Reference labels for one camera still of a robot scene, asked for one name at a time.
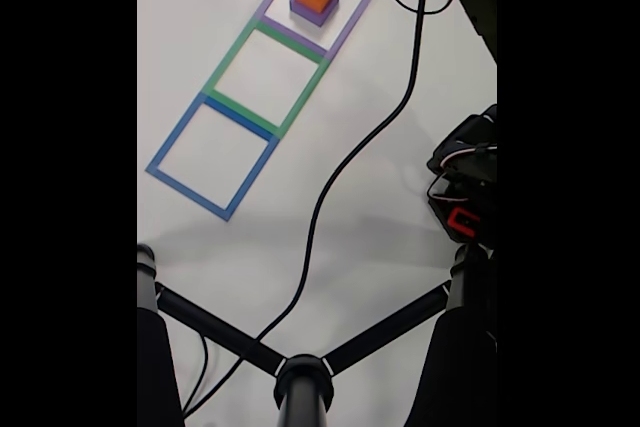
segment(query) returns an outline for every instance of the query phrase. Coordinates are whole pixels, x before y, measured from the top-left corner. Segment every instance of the black cable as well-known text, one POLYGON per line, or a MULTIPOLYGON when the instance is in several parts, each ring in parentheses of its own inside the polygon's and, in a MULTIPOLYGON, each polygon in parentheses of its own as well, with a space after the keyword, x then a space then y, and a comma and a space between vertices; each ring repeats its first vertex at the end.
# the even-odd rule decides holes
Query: black cable
MULTIPOLYGON (((426 3, 426 0, 418 0, 419 12, 424 11, 425 3, 426 3)), ((245 360, 247 354, 251 351, 251 349, 256 344, 258 344, 269 332, 271 332, 280 322, 282 322, 282 320, 284 320, 284 318, 287 315, 289 315, 289 313, 293 310, 293 308, 296 306, 296 304, 300 300, 300 296, 302 295, 302 291, 307 282, 307 276, 309 274, 309 263, 311 262, 311 248, 313 247, 313 237, 315 235, 316 223, 318 222, 318 215, 320 214, 320 208, 322 207, 324 199, 329 193, 329 189, 331 189, 331 186, 336 181, 338 176, 342 173, 342 171, 345 169, 345 167, 349 165, 349 162, 351 162, 354 159, 354 157, 358 155, 362 151, 362 149, 364 149, 367 146, 369 142, 371 142, 380 132, 382 132, 391 122, 393 122, 395 118, 398 117, 398 115, 400 115, 400 112, 402 112, 404 108, 407 106, 407 103, 409 102, 409 98, 413 93, 413 88, 416 85, 416 77, 418 74, 418 60, 420 57, 420 43, 422 39, 423 21, 424 21, 423 15, 419 14, 416 16, 416 28, 415 28, 415 34, 414 34, 414 40, 413 40, 413 54, 411 57, 411 73, 409 75, 409 85, 407 86, 407 90, 404 93, 404 97, 400 101, 400 104, 398 104, 398 106, 394 109, 394 111, 391 112, 391 114, 389 114, 389 116, 386 119, 384 119, 380 123, 380 125, 378 125, 375 129, 373 129, 369 133, 369 135, 367 135, 344 158, 342 162, 340 162, 340 165, 338 165, 338 167, 333 172, 333 174, 331 174, 331 177, 329 177, 329 180, 323 187, 322 192, 320 192, 320 196, 318 197, 316 206, 313 209, 313 214, 311 216, 311 224, 309 226, 309 235, 307 236, 307 247, 305 249, 304 263, 302 266, 302 276, 300 277, 300 283, 298 284, 298 289, 296 290, 296 293, 294 294, 293 299, 291 300, 287 308, 284 309, 284 311, 278 317, 276 317, 275 320, 271 322, 262 332, 260 332, 260 334, 258 334, 258 336, 249 346, 247 351, 244 352, 238 358, 235 364, 233 364, 229 372, 227 372, 227 374, 222 379, 220 379, 220 381, 207 393, 207 395, 205 395, 202 399, 200 399, 200 401, 198 401, 198 403, 185 414, 184 416, 185 419, 190 415, 192 415, 194 412, 196 412, 200 407, 202 407, 205 404, 205 402, 207 402, 207 400, 209 400, 218 390, 220 390, 220 388, 224 385, 224 383, 227 380, 229 380, 229 378, 233 375, 233 373, 236 370, 238 370, 238 367, 240 367, 240 364, 242 364, 242 362, 245 360)))
POLYGON ((207 372, 207 365, 209 364, 209 349, 207 348, 207 341, 202 335, 200 336, 200 340, 202 340, 202 348, 204 349, 204 364, 202 365, 202 372, 200 372, 200 377, 198 378, 198 382, 196 382, 196 386, 193 388, 193 392, 191 392, 191 395, 187 399, 187 403, 184 404, 184 407, 182 408, 183 416, 187 411, 187 409, 189 408, 189 404, 191 404, 191 401, 195 397, 196 392, 198 392, 198 389, 200 388, 200 384, 202 384, 202 380, 204 379, 204 374, 207 372))
MULTIPOLYGON (((400 7, 408 10, 409 12, 413 12, 414 14, 417 14, 418 11, 416 9, 412 9, 411 7, 409 7, 408 5, 406 5, 404 2, 402 2, 401 0, 395 0, 396 3, 398 3, 400 5, 400 7)), ((444 4, 442 7, 440 7, 438 10, 430 10, 427 12, 424 12, 424 15, 435 15, 435 14, 439 14, 440 12, 443 12, 447 7, 449 7, 451 5, 451 3, 453 2, 453 0, 447 0, 447 3, 444 4)))

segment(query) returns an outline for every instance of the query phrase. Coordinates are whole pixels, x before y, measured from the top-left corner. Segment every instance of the white table surface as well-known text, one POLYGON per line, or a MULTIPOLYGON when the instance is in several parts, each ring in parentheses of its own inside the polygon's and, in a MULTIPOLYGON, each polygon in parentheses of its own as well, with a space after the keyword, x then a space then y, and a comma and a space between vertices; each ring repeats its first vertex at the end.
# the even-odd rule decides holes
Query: white table surface
MULTIPOLYGON (((259 2, 138 0, 137 25, 138 241, 154 249, 158 280, 253 336, 295 291, 322 186, 402 98, 415 23, 393 0, 372 0, 227 223, 144 169, 259 2)), ((285 356, 324 355, 448 278, 456 245, 425 203, 433 179, 425 163, 451 129, 496 101, 496 77, 458 1, 425 19, 413 97, 334 185, 305 292, 266 345, 285 356)), ((184 402, 200 372, 200 339, 165 318, 184 402)), ((403 425, 434 322, 337 376, 329 427, 403 425)), ((201 392, 236 359, 209 346, 201 392)), ((272 377, 245 363, 187 426, 275 427, 273 387, 272 377)))

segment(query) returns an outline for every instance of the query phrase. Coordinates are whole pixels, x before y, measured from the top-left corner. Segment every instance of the white wire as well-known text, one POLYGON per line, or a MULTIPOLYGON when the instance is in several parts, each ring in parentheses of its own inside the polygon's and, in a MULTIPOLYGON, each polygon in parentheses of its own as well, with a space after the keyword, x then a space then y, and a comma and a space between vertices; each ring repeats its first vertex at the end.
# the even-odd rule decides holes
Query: white wire
MULTIPOLYGON (((481 147, 473 147, 473 148, 469 148, 469 149, 460 149, 457 150, 449 155, 447 155, 442 162, 440 162, 440 168, 444 168, 444 164, 446 164, 449 160, 451 160, 452 158, 458 156, 458 155, 463 155, 463 154, 470 154, 472 152, 475 152, 477 150, 480 150, 481 147)), ((498 146, 497 145, 490 145, 489 147, 486 147, 487 150, 498 150, 498 146)), ((438 179, 436 179, 436 181, 433 183, 432 186, 429 187, 429 189, 427 190, 427 197, 431 197, 433 199, 436 200, 444 200, 447 202, 466 202, 467 200, 469 200, 468 198, 464 198, 464 199, 457 199, 454 197, 444 197, 442 195, 437 195, 437 194, 432 194, 431 193, 431 189, 433 189, 433 187, 435 187, 435 184, 438 182, 438 179)))
MULTIPOLYGON (((470 149, 460 149, 460 150, 456 150, 455 152, 453 152, 452 154, 447 155, 444 159, 442 159, 442 162, 440 162, 440 168, 444 168, 444 164, 446 164, 449 160, 453 159, 454 157, 458 156, 458 155, 462 155, 462 154, 470 154, 472 152, 475 152, 477 150, 479 150, 481 148, 479 147, 473 147, 470 149)), ((490 145, 489 147, 486 147, 487 150, 498 150, 498 146, 497 145, 490 145)))
POLYGON ((465 199, 457 199, 455 197, 443 197, 442 195, 434 195, 431 193, 431 189, 433 189, 435 187, 435 185, 438 183, 438 180, 440 179, 440 177, 442 177, 444 174, 440 174, 438 176, 438 178, 435 180, 435 182, 433 183, 433 185, 429 186, 429 190, 427 190, 427 197, 431 197, 433 199, 437 199, 437 200, 445 200, 447 202, 466 202, 467 198, 465 199))

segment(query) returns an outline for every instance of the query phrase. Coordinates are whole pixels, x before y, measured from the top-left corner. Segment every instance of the black tripod base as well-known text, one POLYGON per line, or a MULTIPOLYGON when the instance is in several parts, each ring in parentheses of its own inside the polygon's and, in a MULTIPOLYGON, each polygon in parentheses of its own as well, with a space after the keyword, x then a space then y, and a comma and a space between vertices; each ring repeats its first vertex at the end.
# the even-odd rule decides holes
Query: black tripod base
POLYGON ((296 355, 278 373, 274 398, 279 427, 325 427, 333 400, 331 374, 313 355, 296 355))

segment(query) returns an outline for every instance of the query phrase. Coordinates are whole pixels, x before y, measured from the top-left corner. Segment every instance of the tripod leg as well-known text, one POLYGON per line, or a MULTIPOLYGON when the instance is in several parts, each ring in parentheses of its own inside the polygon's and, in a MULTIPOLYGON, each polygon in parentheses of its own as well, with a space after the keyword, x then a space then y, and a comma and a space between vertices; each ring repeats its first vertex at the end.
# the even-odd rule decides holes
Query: tripod leg
POLYGON ((169 336, 158 314, 149 247, 138 244, 137 265, 137 426, 184 427, 169 336))

